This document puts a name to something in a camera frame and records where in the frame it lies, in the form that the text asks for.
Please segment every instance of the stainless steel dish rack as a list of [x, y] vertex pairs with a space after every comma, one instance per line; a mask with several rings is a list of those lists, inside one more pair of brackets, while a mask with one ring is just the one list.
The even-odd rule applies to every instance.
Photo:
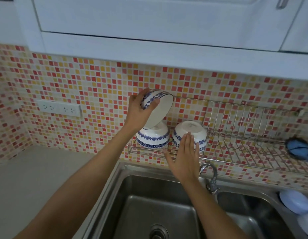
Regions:
[[[292, 136], [308, 141], [308, 113], [304, 110], [289, 111], [183, 97], [175, 99], [204, 104], [204, 117], [196, 120], [208, 133], [208, 144], [200, 154], [201, 164], [210, 160], [308, 175], [308, 162], [293, 159], [284, 145], [284, 141]], [[171, 138], [174, 127], [169, 127], [170, 141], [164, 147], [173, 156], [177, 153]], [[127, 147], [128, 153], [164, 158], [162, 148], [144, 148], [135, 137]]]

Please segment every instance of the tile backsplash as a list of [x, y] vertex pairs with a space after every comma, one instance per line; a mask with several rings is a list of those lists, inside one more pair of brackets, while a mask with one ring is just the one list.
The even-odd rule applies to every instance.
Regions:
[[[179, 97], [308, 112], [308, 81], [54, 56], [0, 44], [0, 159], [31, 144], [96, 153], [124, 124], [128, 97], [147, 87]], [[36, 99], [80, 104], [83, 116], [43, 113]], [[171, 127], [183, 120], [203, 122], [205, 113], [205, 102], [178, 99], [166, 122]], [[308, 119], [293, 129], [308, 138]], [[167, 166], [164, 159], [128, 154], [127, 148], [121, 158]], [[223, 176], [308, 190], [307, 175], [215, 164]]]

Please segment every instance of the cabinet door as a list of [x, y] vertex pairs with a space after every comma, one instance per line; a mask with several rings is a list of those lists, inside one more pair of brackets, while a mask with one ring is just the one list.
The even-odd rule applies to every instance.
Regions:
[[281, 50], [308, 53], [308, 0], [304, 0]]
[[[302, 0], [287, 1], [34, 0], [34, 3], [41, 29], [46, 32], [278, 51]], [[282, 9], [277, 8], [279, 2], [283, 2]]]

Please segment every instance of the electrical outlet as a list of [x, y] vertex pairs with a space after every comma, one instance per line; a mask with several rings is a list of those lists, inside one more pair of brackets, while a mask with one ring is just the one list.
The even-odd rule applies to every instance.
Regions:
[[54, 114], [61, 114], [67, 116], [79, 117], [81, 116], [81, 109], [79, 104], [47, 101], [47, 100], [36, 100], [39, 109], [42, 112], [49, 112]]

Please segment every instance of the sink drain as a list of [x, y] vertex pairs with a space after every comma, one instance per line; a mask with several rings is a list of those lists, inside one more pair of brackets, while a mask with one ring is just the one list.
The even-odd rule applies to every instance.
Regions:
[[151, 227], [150, 239], [169, 239], [166, 228], [162, 225], [153, 225]]

